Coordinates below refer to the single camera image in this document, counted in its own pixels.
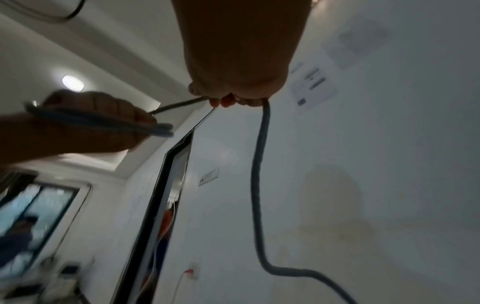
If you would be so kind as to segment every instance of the gray cable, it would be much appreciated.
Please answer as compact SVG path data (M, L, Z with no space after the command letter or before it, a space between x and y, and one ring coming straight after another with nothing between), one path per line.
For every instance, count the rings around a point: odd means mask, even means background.
M263 115L261 118L260 130L256 139L255 153L251 164L250 194L251 194L251 212L253 215L253 231L255 235L256 255L260 265L266 272L272 275L289 277L311 277L324 283L333 289L348 304L357 304L340 285L333 280L321 274L318 271L310 269L295 269L289 267L277 267L270 264L265 253L264 231L262 228L262 211L260 207L260 168L264 157L265 145L267 143L267 134L270 124L270 104L269 100L264 98L261 101Z

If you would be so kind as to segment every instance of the person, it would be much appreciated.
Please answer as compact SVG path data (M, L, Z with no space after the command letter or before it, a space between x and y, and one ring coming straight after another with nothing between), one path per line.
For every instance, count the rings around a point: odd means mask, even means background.
M38 219L34 215L21 217L4 236L0 237L0 268L29 248L30 241L33 239L32 228Z
M311 0L173 0L192 78L189 90L214 107L260 106L285 83ZM53 92L43 107L72 108L154 124L147 112L102 92ZM146 136L99 131L34 118L0 117L0 168L64 153L132 149Z

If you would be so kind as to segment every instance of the wall socket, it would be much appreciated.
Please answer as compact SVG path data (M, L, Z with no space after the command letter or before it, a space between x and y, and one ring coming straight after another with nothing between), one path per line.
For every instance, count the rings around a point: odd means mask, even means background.
M188 268L192 269L193 273L187 273L186 276L190 279L198 280L200 276L200 264L198 264L197 262L191 262L188 265Z

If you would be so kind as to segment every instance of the ceiling light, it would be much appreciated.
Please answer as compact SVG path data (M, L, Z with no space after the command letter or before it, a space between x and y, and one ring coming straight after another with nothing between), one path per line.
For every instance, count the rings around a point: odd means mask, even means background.
M85 87L84 83L80 79L70 75L65 75L61 79L61 83L74 92L81 92Z

